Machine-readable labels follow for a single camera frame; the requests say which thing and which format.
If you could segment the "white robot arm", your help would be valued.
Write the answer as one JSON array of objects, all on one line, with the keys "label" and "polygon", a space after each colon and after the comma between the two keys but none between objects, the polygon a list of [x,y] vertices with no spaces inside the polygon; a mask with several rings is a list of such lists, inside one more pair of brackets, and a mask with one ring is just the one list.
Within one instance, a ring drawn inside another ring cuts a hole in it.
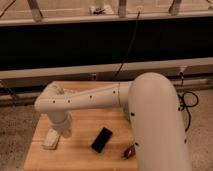
[{"label": "white robot arm", "polygon": [[51,83],[34,106],[60,132],[70,126],[70,110],[126,107],[138,171],[192,171],[178,94],[172,82],[159,73],[75,93]]}]

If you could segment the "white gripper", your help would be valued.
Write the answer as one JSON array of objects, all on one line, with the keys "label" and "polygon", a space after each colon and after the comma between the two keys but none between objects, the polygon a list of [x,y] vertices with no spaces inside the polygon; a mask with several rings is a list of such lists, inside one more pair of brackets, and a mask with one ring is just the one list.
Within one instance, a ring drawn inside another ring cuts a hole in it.
[{"label": "white gripper", "polygon": [[71,116],[67,111],[51,112],[49,119],[52,128],[56,130],[64,138],[69,138],[72,134],[71,131]]}]

